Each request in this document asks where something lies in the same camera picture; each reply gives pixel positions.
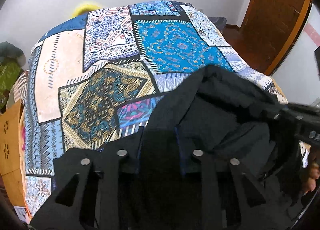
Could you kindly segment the person right hand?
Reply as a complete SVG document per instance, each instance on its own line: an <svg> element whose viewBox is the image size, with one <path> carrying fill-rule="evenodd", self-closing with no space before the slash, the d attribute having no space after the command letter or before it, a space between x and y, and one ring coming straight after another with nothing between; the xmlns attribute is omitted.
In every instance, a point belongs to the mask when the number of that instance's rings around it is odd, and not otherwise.
<svg viewBox="0 0 320 230"><path fill-rule="evenodd" d="M311 146L308 155L308 166L302 176L302 192L313 192L319 179L319 148Z"/></svg>

